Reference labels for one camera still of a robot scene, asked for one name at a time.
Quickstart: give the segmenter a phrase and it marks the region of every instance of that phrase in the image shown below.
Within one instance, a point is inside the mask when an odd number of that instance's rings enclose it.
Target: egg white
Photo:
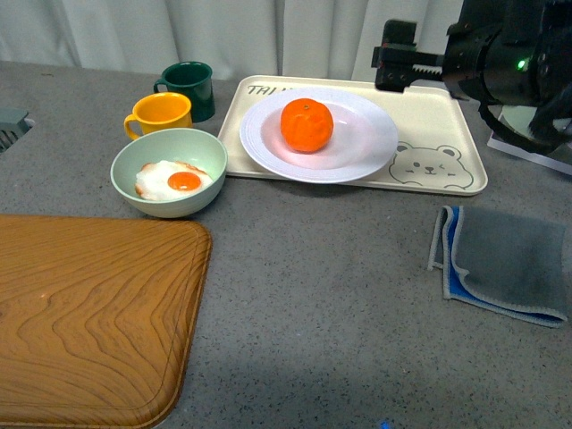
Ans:
[[[169,186],[169,178],[176,172],[192,172],[200,179],[200,185],[196,189],[177,190]],[[151,201],[165,201],[187,197],[199,193],[204,187],[210,185],[213,180],[202,170],[181,161],[159,161],[143,165],[136,175],[135,190],[144,199]]]

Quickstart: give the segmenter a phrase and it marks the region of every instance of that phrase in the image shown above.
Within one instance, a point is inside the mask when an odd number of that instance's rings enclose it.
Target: wooden cutting board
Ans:
[[[190,221],[0,215],[0,425],[159,424],[211,243]]]

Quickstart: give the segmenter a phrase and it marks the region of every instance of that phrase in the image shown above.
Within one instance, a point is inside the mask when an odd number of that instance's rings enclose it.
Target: gray countertop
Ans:
[[[144,217],[109,168],[156,78],[0,63],[0,105],[36,122],[0,155],[0,212]],[[214,82],[217,113],[197,128],[218,134],[237,85]],[[476,105],[461,106],[489,176],[477,196],[230,177],[190,217],[214,248],[181,398],[161,427],[572,427],[570,324],[444,300],[441,271],[426,269],[444,205],[572,226],[572,179],[488,148]]]

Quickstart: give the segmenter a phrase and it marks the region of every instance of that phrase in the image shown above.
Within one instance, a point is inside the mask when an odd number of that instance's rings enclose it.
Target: mug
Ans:
[[[135,140],[141,137],[131,127],[138,122],[143,134],[166,128],[192,128],[191,102],[182,94],[162,92],[141,98],[127,115],[123,127],[127,135]]]
[[[188,97],[193,104],[190,111],[193,122],[202,122],[215,114],[212,76],[213,69],[208,64],[197,61],[176,63],[163,71],[153,90],[158,93],[159,86],[165,85],[167,91]]]

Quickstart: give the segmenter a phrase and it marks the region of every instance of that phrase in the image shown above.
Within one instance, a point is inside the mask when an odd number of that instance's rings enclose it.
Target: orange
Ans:
[[[318,101],[298,98],[282,109],[280,132],[292,149],[315,152],[327,145],[332,137],[332,113]]]

